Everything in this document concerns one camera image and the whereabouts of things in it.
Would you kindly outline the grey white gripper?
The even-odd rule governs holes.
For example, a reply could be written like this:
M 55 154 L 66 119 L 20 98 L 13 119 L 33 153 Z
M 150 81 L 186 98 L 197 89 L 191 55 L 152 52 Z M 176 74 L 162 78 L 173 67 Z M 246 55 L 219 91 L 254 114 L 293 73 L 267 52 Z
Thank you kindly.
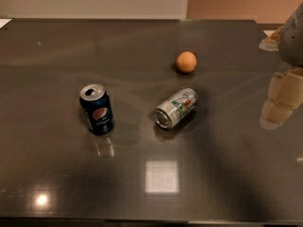
M 303 103 L 303 3 L 285 24 L 263 39 L 260 49 L 275 52 L 293 66 L 284 73 L 275 72 L 269 86 L 259 124 L 266 130 L 281 126 Z

